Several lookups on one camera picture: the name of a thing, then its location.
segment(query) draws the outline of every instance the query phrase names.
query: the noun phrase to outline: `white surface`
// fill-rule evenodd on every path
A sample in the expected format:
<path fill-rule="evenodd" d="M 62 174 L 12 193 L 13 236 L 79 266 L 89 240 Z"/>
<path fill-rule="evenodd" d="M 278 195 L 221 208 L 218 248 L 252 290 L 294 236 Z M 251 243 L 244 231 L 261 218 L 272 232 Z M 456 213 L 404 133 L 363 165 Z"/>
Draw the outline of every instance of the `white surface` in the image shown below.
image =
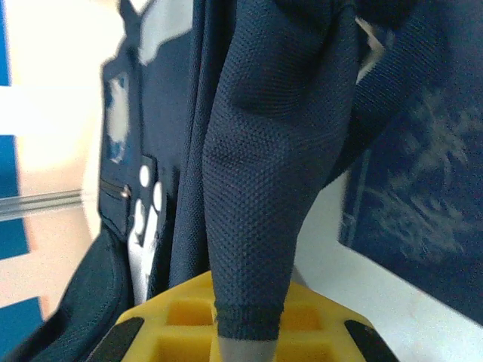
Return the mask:
<path fill-rule="evenodd" d="M 321 192 L 300 232 L 307 286 L 367 317 L 401 362 L 483 361 L 482 327 L 337 242 L 344 183 Z"/>
<path fill-rule="evenodd" d="M 120 16 L 91 0 L 2 4 L 13 87 L 0 87 L 0 133 L 22 135 L 20 194 L 80 189 L 101 115 L 100 64 L 115 53 Z"/>

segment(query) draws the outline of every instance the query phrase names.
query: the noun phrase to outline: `zipper pull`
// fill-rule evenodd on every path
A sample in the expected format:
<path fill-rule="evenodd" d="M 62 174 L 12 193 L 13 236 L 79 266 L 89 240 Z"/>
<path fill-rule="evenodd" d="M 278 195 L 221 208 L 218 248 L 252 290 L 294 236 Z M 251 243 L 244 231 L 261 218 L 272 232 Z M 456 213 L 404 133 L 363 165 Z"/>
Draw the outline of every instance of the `zipper pull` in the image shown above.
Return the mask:
<path fill-rule="evenodd" d="M 131 197 L 131 189 L 129 189 L 128 185 L 124 185 L 124 188 L 120 192 L 122 198 L 130 198 Z"/>

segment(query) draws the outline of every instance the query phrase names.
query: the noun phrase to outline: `navy jacket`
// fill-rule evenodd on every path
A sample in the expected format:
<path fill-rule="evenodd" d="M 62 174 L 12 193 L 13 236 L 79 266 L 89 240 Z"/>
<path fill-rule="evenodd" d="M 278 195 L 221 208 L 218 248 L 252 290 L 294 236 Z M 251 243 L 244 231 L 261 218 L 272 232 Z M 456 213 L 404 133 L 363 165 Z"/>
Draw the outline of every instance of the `navy jacket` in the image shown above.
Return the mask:
<path fill-rule="evenodd" d="M 106 117 L 127 112 L 128 129 L 105 121 L 103 230 L 59 311 L 11 360 L 81 360 L 133 304 L 126 243 L 146 163 L 163 201 L 148 296 L 210 268 L 219 334 L 277 339 L 316 195 L 444 67 L 433 1 L 195 0 L 192 25 L 175 22 L 177 32 L 156 41 L 148 17 L 170 23 L 160 3 L 138 16 L 121 1 L 126 38 L 103 82 Z M 357 13 L 399 37 L 356 86 Z M 128 108 L 113 111 L 119 97 Z M 81 283 L 83 275 L 92 277 Z"/>

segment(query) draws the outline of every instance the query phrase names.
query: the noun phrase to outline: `hanging clothes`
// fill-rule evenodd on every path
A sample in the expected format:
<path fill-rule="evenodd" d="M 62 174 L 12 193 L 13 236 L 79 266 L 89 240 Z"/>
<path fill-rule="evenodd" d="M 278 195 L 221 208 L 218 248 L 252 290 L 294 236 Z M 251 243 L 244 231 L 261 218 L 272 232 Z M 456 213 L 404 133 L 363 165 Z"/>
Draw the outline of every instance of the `hanging clothes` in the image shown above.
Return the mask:
<path fill-rule="evenodd" d="M 340 241 L 483 324 L 483 2 L 443 4 L 445 67 L 355 163 Z"/>
<path fill-rule="evenodd" d="M 445 51 L 432 1 L 153 0 L 138 15 L 121 0 L 120 13 L 125 40 L 103 68 L 102 231 L 7 360 L 84 360 L 126 308 L 209 268 L 223 347 L 275 341 L 316 195 Z M 357 13 L 402 35 L 356 86 Z"/>

